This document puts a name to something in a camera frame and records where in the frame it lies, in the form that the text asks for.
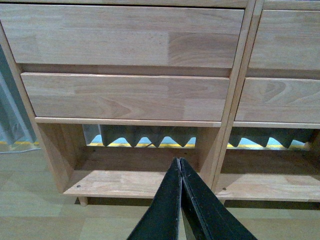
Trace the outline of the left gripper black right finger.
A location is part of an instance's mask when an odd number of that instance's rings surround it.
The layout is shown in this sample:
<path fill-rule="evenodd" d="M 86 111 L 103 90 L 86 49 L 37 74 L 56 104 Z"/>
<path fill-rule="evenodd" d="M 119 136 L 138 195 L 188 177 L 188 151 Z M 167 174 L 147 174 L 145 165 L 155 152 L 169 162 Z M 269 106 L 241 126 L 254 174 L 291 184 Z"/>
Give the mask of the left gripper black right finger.
<path fill-rule="evenodd" d="M 256 237 L 220 202 L 184 158 L 181 206 L 197 240 L 255 240 Z"/>

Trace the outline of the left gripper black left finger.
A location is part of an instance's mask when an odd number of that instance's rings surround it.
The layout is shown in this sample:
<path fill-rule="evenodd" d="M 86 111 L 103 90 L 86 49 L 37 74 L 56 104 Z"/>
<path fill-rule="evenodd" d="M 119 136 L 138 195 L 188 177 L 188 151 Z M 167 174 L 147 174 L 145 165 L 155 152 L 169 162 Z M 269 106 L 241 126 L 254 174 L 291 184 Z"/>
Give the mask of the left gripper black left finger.
<path fill-rule="evenodd" d="M 177 240 L 181 209 L 180 159 L 175 157 L 150 207 L 128 236 L 129 240 Z"/>

